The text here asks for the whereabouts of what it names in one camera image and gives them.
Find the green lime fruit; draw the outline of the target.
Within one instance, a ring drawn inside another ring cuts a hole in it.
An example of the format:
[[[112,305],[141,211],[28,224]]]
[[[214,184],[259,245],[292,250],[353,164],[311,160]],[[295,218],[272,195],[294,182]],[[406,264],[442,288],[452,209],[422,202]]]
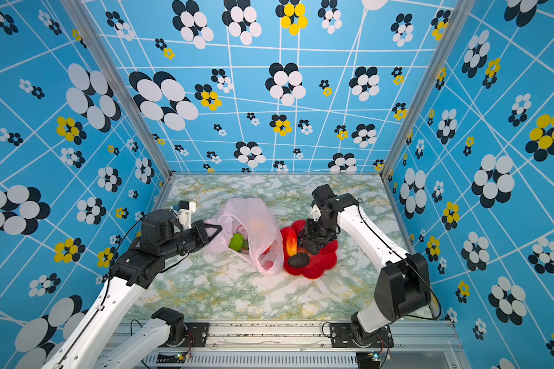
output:
[[[241,252],[244,248],[245,238],[241,234],[235,234],[232,236],[229,242],[229,248],[234,252]]]

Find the red yellow mango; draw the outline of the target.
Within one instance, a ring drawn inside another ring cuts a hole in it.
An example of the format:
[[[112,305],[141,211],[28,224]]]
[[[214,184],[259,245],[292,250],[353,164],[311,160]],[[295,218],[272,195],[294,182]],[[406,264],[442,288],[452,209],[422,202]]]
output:
[[[286,248],[286,254],[289,257],[298,254],[298,237],[293,228],[285,228],[283,234],[283,241]]]

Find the pink translucent plastic bag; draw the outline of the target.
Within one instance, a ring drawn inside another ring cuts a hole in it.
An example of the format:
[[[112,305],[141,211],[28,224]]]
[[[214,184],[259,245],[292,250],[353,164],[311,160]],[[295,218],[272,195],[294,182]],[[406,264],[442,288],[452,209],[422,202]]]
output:
[[[278,275],[283,271],[283,237],[275,217],[262,199],[230,198],[206,222],[219,225],[222,230],[204,247],[205,252],[234,255],[252,264],[264,276]],[[243,236],[248,250],[238,252],[229,247],[236,235]]]

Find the dark avocado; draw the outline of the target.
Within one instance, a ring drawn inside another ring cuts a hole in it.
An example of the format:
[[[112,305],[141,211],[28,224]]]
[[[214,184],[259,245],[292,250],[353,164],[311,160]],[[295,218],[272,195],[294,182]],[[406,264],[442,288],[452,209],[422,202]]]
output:
[[[288,266],[295,269],[305,268],[309,263],[310,257],[305,253],[293,255],[288,259]]]

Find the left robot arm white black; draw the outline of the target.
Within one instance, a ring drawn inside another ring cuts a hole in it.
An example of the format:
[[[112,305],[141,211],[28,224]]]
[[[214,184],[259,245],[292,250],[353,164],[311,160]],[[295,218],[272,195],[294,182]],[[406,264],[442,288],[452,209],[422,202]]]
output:
[[[170,269],[167,260],[200,251],[223,230],[220,225],[191,218],[189,209],[163,208],[140,221],[141,235],[115,262],[87,315],[46,361],[45,368],[134,368],[157,347],[183,342],[183,314],[165,307],[125,342],[104,352],[130,308],[158,275]]]

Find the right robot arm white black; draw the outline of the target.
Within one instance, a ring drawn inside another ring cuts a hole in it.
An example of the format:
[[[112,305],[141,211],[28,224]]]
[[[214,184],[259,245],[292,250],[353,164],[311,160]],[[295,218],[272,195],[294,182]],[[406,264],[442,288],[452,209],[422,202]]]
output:
[[[341,231],[346,232],[378,272],[373,300],[350,323],[353,340],[371,345],[390,324],[430,304],[433,293],[426,259],[398,246],[371,221],[358,199],[335,195],[327,184],[312,192],[312,218],[299,236],[299,246],[318,255]]]

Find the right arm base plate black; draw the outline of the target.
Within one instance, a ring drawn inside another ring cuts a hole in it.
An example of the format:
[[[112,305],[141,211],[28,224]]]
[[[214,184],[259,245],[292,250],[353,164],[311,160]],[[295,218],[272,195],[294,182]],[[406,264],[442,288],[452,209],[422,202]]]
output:
[[[387,348],[393,348],[395,345],[389,326],[366,333],[355,322],[331,323],[329,325],[329,335],[333,348],[375,348],[386,350]]]

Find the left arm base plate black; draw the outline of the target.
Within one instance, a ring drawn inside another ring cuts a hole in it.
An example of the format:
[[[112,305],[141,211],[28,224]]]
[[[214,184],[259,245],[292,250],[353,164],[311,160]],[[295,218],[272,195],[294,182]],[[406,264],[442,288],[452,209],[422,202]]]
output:
[[[203,348],[209,336],[209,323],[186,322],[181,341],[167,341],[159,347]]]

